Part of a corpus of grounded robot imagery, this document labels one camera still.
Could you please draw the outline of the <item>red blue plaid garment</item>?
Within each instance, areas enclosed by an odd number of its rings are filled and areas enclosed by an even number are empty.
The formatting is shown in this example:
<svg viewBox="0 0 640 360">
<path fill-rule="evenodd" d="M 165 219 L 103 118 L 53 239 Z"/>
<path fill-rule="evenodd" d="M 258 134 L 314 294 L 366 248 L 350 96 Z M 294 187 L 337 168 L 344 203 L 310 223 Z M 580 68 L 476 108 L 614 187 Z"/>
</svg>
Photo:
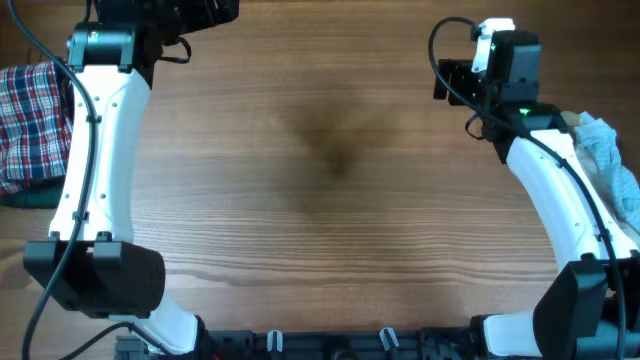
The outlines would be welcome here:
<svg viewBox="0 0 640 360">
<path fill-rule="evenodd" d="M 66 77 L 51 61 L 1 71 L 1 194 L 63 177 L 72 126 Z"/>
</svg>

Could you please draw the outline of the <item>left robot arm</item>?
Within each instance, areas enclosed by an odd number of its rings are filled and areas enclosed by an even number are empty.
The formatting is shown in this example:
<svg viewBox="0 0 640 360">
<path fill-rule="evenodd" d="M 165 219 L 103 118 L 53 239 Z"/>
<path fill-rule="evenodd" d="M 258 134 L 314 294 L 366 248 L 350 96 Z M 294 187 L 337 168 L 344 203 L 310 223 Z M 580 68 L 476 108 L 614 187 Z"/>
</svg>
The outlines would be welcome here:
<svg viewBox="0 0 640 360">
<path fill-rule="evenodd" d="M 203 320 L 166 292 L 162 256 L 134 242 L 131 182 L 155 64 L 189 33 L 234 21 L 238 0 L 99 1 L 76 25 L 61 64 L 74 125 L 61 199 L 23 264 L 43 298 L 126 328 L 161 359 L 213 359 Z"/>
</svg>

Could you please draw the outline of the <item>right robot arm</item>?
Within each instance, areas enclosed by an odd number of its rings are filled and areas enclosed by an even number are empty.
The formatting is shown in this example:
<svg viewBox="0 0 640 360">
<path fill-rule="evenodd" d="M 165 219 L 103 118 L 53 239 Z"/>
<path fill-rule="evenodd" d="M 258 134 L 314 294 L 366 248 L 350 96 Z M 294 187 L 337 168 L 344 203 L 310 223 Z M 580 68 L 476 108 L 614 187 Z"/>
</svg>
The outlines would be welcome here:
<svg viewBox="0 0 640 360">
<path fill-rule="evenodd" d="M 480 351 L 496 357 L 629 359 L 639 355 L 639 248 L 613 221 L 581 169 L 561 113 L 527 98 L 504 101 L 498 83 L 467 62 L 435 60 L 434 96 L 470 107 L 482 138 L 524 186 L 559 273 L 531 310 L 485 315 Z"/>
</svg>

